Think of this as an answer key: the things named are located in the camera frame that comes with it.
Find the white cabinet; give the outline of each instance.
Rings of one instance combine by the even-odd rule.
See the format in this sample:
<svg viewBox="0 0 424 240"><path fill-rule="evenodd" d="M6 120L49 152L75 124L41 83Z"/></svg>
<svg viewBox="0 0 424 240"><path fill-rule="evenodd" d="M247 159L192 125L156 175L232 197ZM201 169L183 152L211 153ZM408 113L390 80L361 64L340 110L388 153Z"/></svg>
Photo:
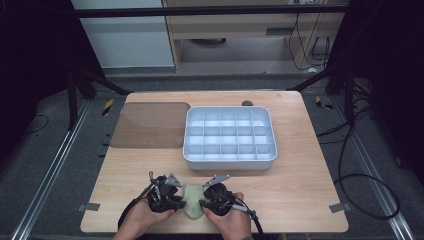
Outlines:
<svg viewBox="0 0 424 240"><path fill-rule="evenodd" d="M160 0L72 0L75 9L162 7ZM81 19L100 65L107 69L174 67L164 17Z"/></svg>

